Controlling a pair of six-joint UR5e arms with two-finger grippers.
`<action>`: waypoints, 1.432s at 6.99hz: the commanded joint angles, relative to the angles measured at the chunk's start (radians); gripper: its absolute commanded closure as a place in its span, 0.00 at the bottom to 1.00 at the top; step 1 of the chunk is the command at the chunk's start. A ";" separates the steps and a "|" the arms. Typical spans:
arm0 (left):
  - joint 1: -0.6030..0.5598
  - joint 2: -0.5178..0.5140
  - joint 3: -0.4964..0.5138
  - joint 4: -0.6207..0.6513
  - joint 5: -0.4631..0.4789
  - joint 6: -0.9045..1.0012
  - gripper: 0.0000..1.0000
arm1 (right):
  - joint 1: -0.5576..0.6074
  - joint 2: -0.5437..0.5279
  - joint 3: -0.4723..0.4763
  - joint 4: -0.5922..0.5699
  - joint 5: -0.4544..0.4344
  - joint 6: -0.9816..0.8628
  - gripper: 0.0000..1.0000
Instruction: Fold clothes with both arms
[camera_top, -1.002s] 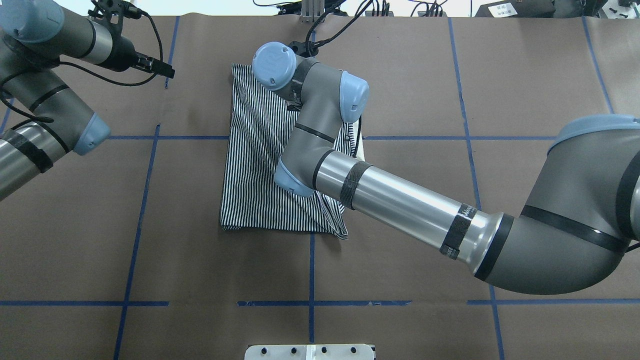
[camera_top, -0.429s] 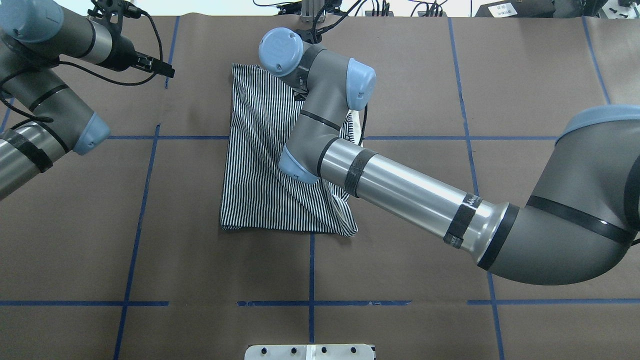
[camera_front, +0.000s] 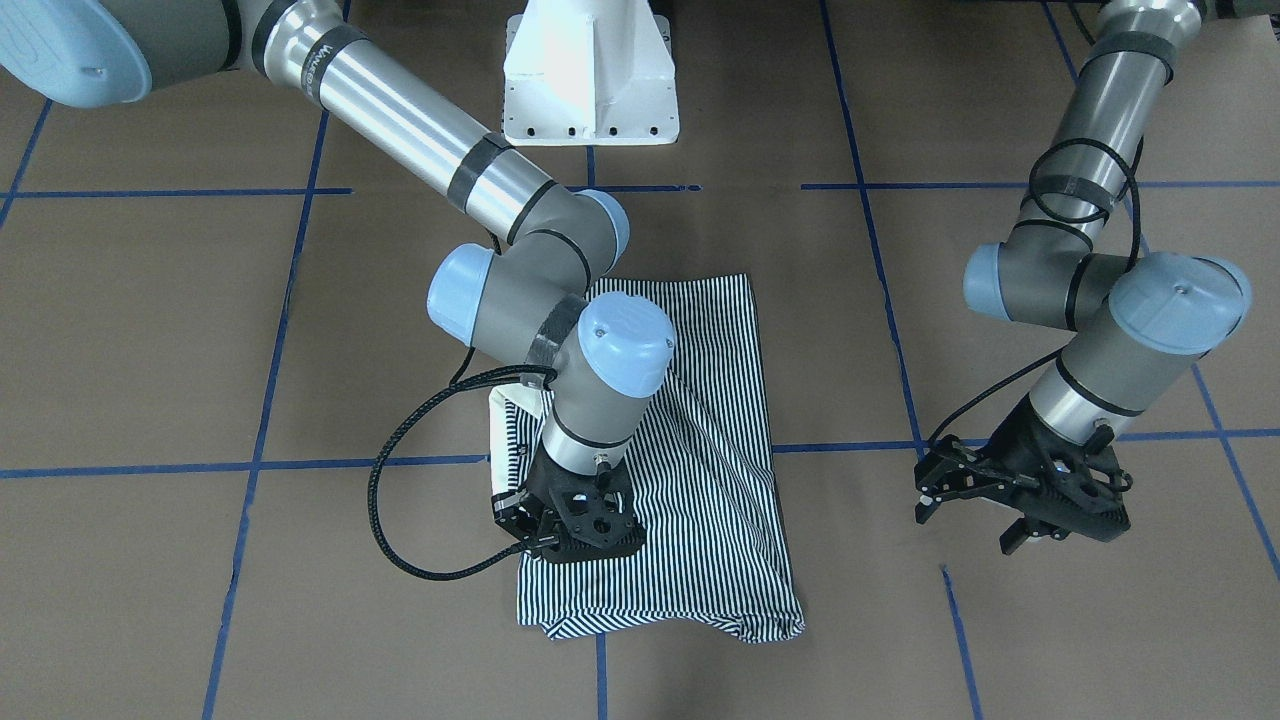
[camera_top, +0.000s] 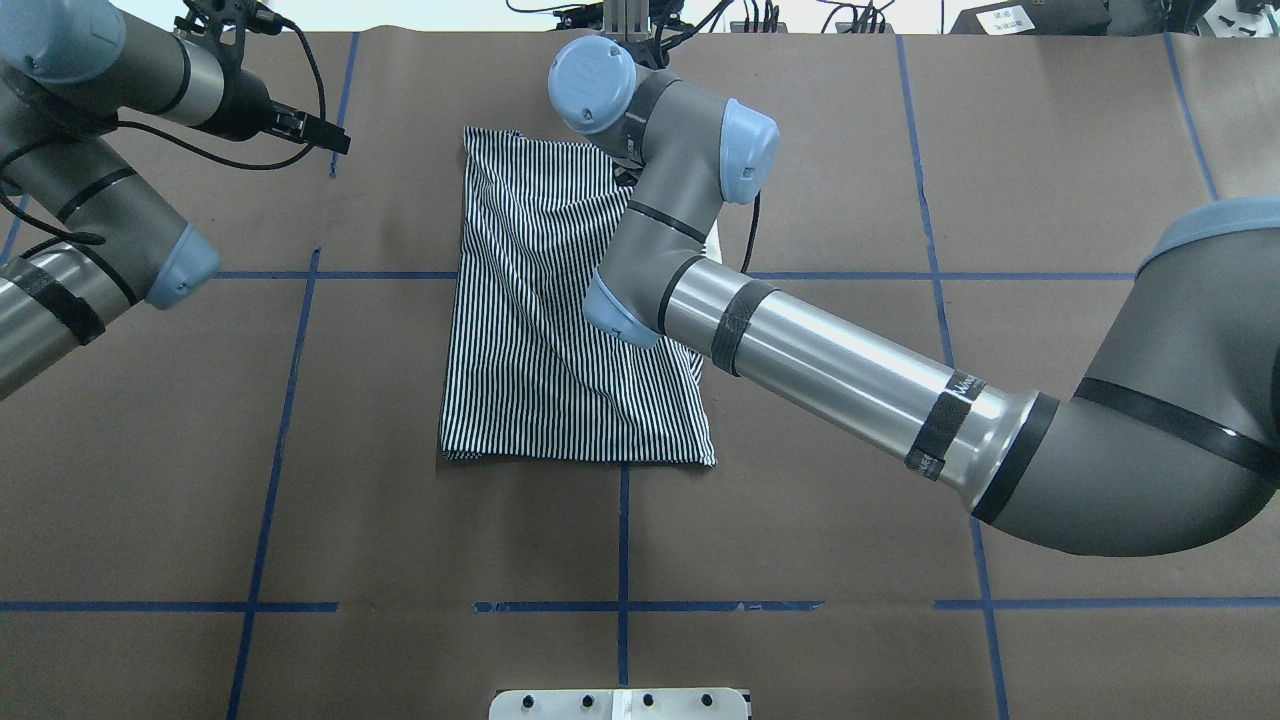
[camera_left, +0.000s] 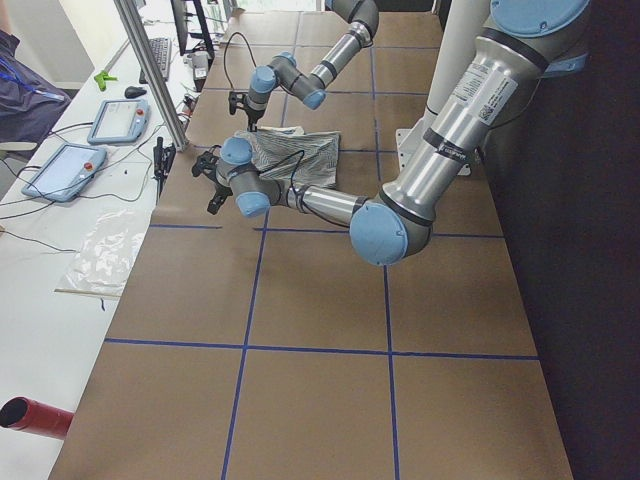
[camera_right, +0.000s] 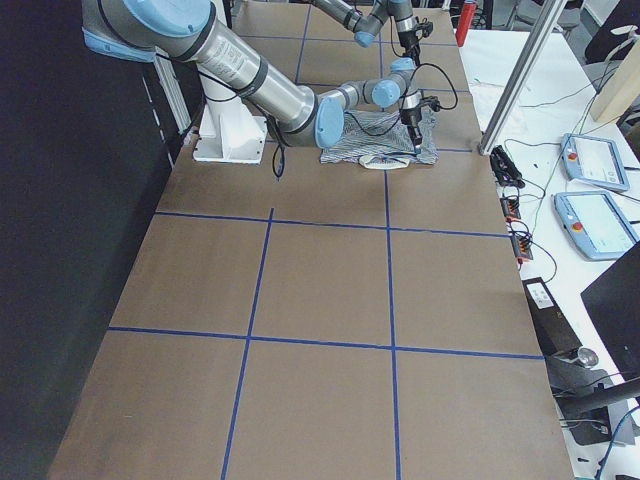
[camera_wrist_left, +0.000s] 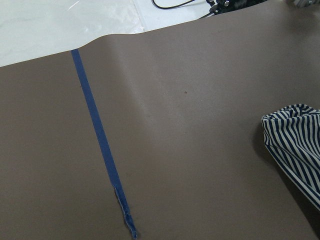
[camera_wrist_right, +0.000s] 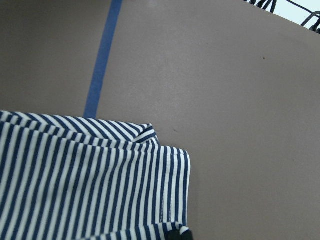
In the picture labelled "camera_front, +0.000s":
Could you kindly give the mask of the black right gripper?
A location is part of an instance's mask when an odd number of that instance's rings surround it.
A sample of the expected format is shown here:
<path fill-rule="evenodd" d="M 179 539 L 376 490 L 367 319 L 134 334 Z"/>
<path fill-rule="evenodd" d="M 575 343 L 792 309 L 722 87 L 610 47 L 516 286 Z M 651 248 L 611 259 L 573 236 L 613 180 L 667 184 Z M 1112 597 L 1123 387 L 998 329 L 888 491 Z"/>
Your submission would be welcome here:
<path fill-rule="evenodd" d="M 516 548 L 532 556 L 557 556 L 561 552 L 561 515 L 550 498 L 550 482 L 545 478 L 517 478 L 508 471 L 506 487 L 494 486 L 492 506 L 495 524 L 516 538 Z"/>

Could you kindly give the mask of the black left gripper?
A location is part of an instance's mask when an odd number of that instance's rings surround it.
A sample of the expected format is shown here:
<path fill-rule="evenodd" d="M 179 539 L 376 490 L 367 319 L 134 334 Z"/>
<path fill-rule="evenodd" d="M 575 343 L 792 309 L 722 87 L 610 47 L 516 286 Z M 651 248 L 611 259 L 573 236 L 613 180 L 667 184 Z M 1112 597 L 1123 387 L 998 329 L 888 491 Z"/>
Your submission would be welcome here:
<path fill-rule="evenodd" d="M 1024 398 L 980 448 L 955 434 L 932 443 L 914 468 L 915 523 L 928 523 L 942 503 L 986 498 L 1021 514 L 1000 536 L 1004 556 L 1070 534 L 1114 541 L 1132 528 L 1124 495 L 1133 487 L 1114 451 L 1115 437 L 1107 421 L 1097 421 L 1083 443 L 1065 439 Z"/>

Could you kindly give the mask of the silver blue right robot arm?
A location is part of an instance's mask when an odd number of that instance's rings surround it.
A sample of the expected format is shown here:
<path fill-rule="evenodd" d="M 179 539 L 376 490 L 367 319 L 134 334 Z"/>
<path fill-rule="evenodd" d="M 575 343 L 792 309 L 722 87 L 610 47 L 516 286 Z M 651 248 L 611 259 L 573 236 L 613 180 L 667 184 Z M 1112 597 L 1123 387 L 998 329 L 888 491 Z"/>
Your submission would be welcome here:
<path fill-rule="evenodd" d="M 477 228 L 229 73 L 108 111 L 3 73 L 3 584 L 230 551 L 256 459 L 371 454 L 453 342 L 393 283 Z"/>

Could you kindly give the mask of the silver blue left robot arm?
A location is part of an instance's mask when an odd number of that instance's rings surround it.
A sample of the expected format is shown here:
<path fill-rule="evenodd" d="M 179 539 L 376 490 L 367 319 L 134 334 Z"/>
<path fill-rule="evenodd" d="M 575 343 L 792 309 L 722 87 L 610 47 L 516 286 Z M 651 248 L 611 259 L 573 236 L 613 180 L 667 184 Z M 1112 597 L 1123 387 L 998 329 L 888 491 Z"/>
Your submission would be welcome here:
<path fill-rule="evenodd" d="M 1110 1 L 1053 143 L 1033 164 L 1002 243 L 970 256 L 975 313 L 1069 331 L 986 445 L 937 427 L 915 465 L 916 523 L 984 498 L 1019 516 L 1006 555 L 1034 538 L 1108 542 L 1130 528 L 1133 486 L 1115 439 L 1251 310 L 1245 273 L 1221 258 L 1140 254 L 1137 168 L 1146 126 L 1181 50 L 1213 20 L 1276 14 L 1275 1 Z"/>

